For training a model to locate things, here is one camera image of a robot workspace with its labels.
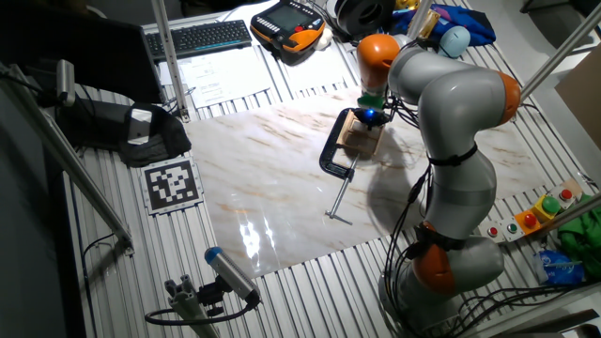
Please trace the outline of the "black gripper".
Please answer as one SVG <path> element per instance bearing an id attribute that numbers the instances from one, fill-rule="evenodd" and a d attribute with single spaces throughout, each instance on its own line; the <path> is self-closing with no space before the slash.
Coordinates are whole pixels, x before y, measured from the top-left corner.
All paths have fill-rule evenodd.
<path id="1" fill-rule="evenodd" d="M 382 127 L 391 121 L 391 117 L 374 108 L 354 108 L 352 113 L 370 131 L 374 127 Z"/>

